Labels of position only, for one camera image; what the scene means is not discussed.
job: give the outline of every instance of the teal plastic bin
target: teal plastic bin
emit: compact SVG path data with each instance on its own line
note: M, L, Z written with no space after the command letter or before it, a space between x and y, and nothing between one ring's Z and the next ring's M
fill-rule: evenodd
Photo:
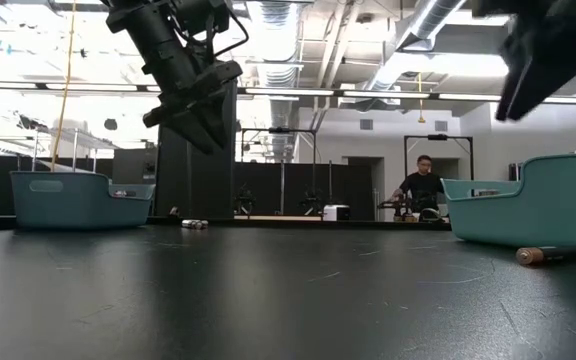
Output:
M92 173L11 172L17 224L96 230L146 223L154 185L109 185Z
M535 158L519 182L442 179L456 236L511 246L576 245L576 154ZM473 196L473 191L497 194Z

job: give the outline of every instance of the white wall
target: white wall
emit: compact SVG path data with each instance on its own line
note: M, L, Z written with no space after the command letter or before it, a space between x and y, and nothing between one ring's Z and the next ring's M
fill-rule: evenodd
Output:
M576 151L576 105L540 105L518 122L495 120L496 110L484 104L461 118L475 138L476 179L506 180L510 163Z
M301 128L308 128L312 119L312 109L302 108L299 112ZM424 111L426 123L419 123L419 112L402 114L398 111L370 111L359 113L355 110L331 109L326 114L317 135L317 148L321 159L327 163L332 160L342 164L344 157L383 157L384 191L383 199L388 198L404 180L404 135L436 134L435 120L448 121L448 135L459 135L459 118L453 118L450 111ZM360 119L372 119L373 130L359 129ZM409 140L411 147L414 140ZM422 139L409 153L408 173L415 171L419 155L426 154L436 158L460 159L466 161L468 155L453 141L428 141ZM300 142L297 161L312 162L312 148ZM467 178L468 173L460 173Z
M473 137L475 179L477 180L493 180L495 178L493 164L488 161L492 156L490 150L490 142L492 141L491 116L492 106L487 103L470 111L459 120L461 135ZM460 174L468 173L469 169L468 161L460 161Z

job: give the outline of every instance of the battery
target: battery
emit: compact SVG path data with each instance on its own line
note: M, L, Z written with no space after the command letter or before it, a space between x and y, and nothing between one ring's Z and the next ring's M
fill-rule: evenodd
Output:
M206 227L208 227L208 221L206 220L183 220L181 222L181 227L184 227L186 229L195 229L195 230L201 230L201 229L205 229Z
M517 250L515 257L521 265L576 261L576 245L521 248Z

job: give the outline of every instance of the vent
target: vent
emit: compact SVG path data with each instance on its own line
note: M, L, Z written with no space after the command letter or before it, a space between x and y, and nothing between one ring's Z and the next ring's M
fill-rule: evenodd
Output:
M448 131L448 121L435 121L435 131Z
M372 130L372 119L359 120L359 130Z

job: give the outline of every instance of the black t-shirt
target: black t-shirt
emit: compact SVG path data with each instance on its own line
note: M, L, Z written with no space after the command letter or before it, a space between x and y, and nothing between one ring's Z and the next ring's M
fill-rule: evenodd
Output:
M399 188L404 193L408 193L410 190L413 203L417 204L417 206L413 206L414 208L437 209L437 193L443 194L444 192L444 187L439 179L440 177L433 173L426 175L414 173L408 175Z

